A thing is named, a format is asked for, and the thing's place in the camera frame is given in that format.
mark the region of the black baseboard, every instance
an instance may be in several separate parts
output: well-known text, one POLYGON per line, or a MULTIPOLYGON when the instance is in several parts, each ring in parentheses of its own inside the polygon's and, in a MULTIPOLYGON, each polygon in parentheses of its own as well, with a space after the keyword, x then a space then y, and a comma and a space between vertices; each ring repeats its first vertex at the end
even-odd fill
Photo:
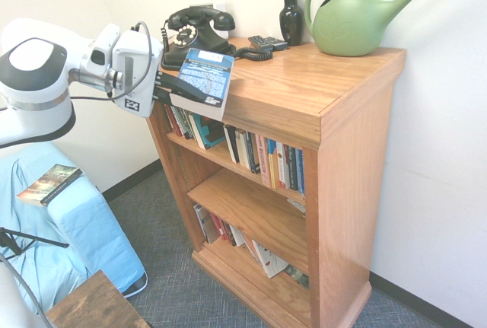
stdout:
POLYGON ((147 180, 150 176, 154 176, 160 170, 162 170, 161 160, 157 159, 141 170, 135 172, 132 176, 129 176, 123 181, 118 182, 115 186, 110 187, 103 193, 103 197, 107 202, 112 202, 117 197, 147 180))
POLYGON ((372 288, 383 292, 389 298, 443 328, 472 328, 472 326, 462 322, 446 311, 429 304, 427 301, 418 298, 416 295, 407 292, 373 272, 370 274, 370 281, 372 288))

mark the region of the black rotary telephone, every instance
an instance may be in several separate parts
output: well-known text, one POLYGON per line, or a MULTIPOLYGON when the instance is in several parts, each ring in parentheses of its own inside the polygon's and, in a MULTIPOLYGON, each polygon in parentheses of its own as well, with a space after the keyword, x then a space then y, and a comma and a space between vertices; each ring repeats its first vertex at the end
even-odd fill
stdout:
POLYGON ((162 68, 179 71, 191 48, 242 56, 251 60, 272 58, 272 52, 268 51, 252 48, 235 50, 235 46, 229 44, 226 39, 213 31, 209 24, 210 21, 213 21, 213 27, 216 30, 229 31, 235 28, 234 18, 230 14, 213 8, 190 7, 173 13, 161 29, 164 45, 162 68), (178 31, 170 46, 165 28, 166 24, 168 29, 178 31))

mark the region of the green watering can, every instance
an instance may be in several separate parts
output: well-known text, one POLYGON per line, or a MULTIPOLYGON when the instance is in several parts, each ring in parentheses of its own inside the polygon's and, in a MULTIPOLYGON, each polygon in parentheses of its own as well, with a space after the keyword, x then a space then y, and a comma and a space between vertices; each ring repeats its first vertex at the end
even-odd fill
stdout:
POLYGON ((325 0, 311 22, 311 0, 304 19, 318 48, 334 56, 364 56, 379 47, 387 25, 412 0, 325 0))

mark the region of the remote control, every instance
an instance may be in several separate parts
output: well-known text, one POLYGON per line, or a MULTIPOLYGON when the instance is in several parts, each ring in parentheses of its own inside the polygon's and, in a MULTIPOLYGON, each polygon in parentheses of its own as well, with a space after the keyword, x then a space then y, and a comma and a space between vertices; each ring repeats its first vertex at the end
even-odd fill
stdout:
POLYGON ((254 48, 263 50, 284 50, 288 48, 288 43, 283 40, 276 39, 274 37, 261 37, 255 35, 249 37, 249 41, 254 48))

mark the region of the white wall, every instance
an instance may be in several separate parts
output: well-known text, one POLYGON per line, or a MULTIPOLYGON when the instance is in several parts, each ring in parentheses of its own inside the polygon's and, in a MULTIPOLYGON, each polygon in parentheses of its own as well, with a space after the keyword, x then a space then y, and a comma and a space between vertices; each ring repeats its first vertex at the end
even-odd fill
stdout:
MULTIPOLYGON (((103 0, 0 0, 0 7, 0 31, 11 20, 27 17, 94 38, 112 22, 103 0)), ((76 83, 70 91, 72 96, 104 96, 76 83)), ((54 142, 101 191, 158 159, 145 119, 130 115, 113 103, 76 100, 74 104, 77 115, 74 129, 54 142)), ((21 147, 0 150, 0 158, 21 147)))
MULTIPOLYGON (((157 37, 171 13, 205 1, 106 3, 115 22, 143 19, 157 37)), ((282 0, 225 1, 233 36, 281 36, 282 0)), ((408 55, 396 83, 372 268, 478 328, 487 327, 485 22, 487 0, 414 0, 388 27, 383 46, 408 55)))

